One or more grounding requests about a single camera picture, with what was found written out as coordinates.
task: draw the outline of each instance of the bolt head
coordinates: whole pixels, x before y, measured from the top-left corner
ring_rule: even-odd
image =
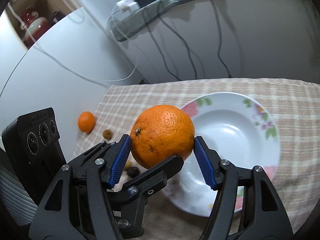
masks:
[[[127,228],[129,226],[129,221],[127,219],[124,219],[124,218],[121,218],[119,221],[118,221],[118,226],[119,228]]]
[[[263,171],[263,168],[261,168],[261,166],[255,166],[254,169],[255,169],[256,172]]]
[[[62,167],[61,167],[61,169],[63,171],[67,171],[67,170],[69,170],[69,168],[70,168],[69,164],[63,164]]]
[[[129,192],[130,194],[136,193],[137,190],[138,190],[138,189],[137,189],[137,187],[135,187],[135,186],[131,186],[131,187],[128,188],[128,192]]]
[[[223,159],[223,160],[221,160],[221,164],[224,166],[228,166],[230,164],[230,161]]]
[[[96,163],[97,165],[101,165],[101,164],[104,163],[104,159],[98,158],[98,159],[96,159],[95,163]]]

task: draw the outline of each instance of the nut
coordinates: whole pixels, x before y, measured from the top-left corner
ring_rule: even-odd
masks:
[[[111,140],[113,136],[113,133],[111,132],[111,130],[107,129],[103,131],[103,137],[107,140]]]

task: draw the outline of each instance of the black cable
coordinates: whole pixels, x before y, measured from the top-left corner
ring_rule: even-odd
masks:
[[[213,3],[213,0],[210,0],[212,7],[213,7],[213,11],[214,11],[214,17],[216,19],[216,23],[217,23],[217,28],[218,28],[218,34],[219,34],[219,45],[218,45],[218,51],[217,51],[217,57],[220,60],[220,62],[224,65],[224,67],[226,68],[227,72],[228,72],[228,77],[231,78],[231,74],[230,71],[227,67],[227,65],[223,62],[220,52],[221,52],[221,47],[222,47],[222,31],[221,31],[221,25],[220,25],[220,20],[219,20],[219,15],[218,15],[218,11],[216,6]]]
[[[175,74],[173,74],[173,73],[170,71],[170,69],[168,68],[167,61],[165,60],[164,54],[163,54],[163,52],[162,52],[162,50],[161,50],[158,42],[156,41],[155,37],[153,36],[153,34],[152,34],[151,30],[150,30],[150,27],[149,27],[148,24],[147,24],[147,20],[146,20],[146,17],[145,17],[145,15],[144,15],[145,11],[146,11],[145,9],[142,11],[142,18],[143,18],[144,24],[145,24],[145,26],[146,26],[149,34],[150,34],[151,39],[152,39],[153,42],[155,43],[155,45],[156,45],[156,47],[157,47],[157,49],[158,49],[158,51],[159,51],[159,53],[160,53],[160,55],[161,55],[161,57],[162,57],[162,60],[163,60],[165,69],[169,72],[170,75],[174,76],[178,81],[181,81],[181,79],[178,78]]]
[[[195,79],[198,79],[198,73],[197,73],[197,70],[196,70],[196,67],[195,67],[195,64],[193,63],[193,60],[191,58],[191,52],[190,52],[190,47],[188,45],[188,43],[186,42],[186,40],[184,38],[182,38],[179,33],[177,33],[170,25],[168,25],[163,19],[162,17],[160,16],[160,3],[162,2],[162,0],[159,0],[158,2],[158,6],[157,6],[157,16],[159,18],[159,20],[169,28],[170,31],[172,31],[175,35],[177,35],[180,40],[182,40],[182,42],[184,43],[184,45],[186,46],[187,48],[187,53],[188,53],[188,57],[189,57],[189,60],[190,60],[190,63],[191,63],[191,66],[193,68],[193,71],[195,73]]]
[[[24,56],[25,56],[26,54],[27,54],[27,51],[25,52],[25,54],[23,55],[23,57],[19,60],[18,64],[17,64],[17,65],[14,67],[14,69],[12,70],[10,76],[8,77],[7,81],[5,82],[5,84],[4,84],[4,86],[3,86],[2,90],[1,90],[0,98],[1,98],[1,96],[2,96],[2,93],[3,93],[4,89],[5,89],[5,87],[7,86],[7,83],[9,82],[9,79],[11,78],[12,74],[14,73],[14,71],[15,71],[16,68],[17,68],[17,66],[20,64],[20,62],[23,60],[23,58],[24,58]]]

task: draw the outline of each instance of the orange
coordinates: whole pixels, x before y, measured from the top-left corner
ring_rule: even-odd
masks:
[[[81,132],[91,132],[96,124],[96,119],[91,112],[83,112],[78,119],[78,127]]]
[[[133,158],[149,169],[170,155],[188,158],[193,149],[195,127],[182,110],[159,105],[139,115],[130,137]]]

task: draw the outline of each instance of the checkered tablecloth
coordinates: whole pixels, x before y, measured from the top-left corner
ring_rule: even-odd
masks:
[[[112,141],[129,134],[138,115],[151,106],[181,108],[194,98],[221,91],[256,99],[277,123],[281,158],[273,184],[295,232],[320,197],[320,85],[286,79],[215,79],[112,86],[94,113],[96,126],[82,135],[74,157],[104,140],[105,129],[113,131]],[[123,174],[117,189],[127,179]],[[231,233],[237,231],[239,216],[234,216]],[[145,234],[139,239],[199,239],[207,219],[183,212],[159,192],[146,205]]]

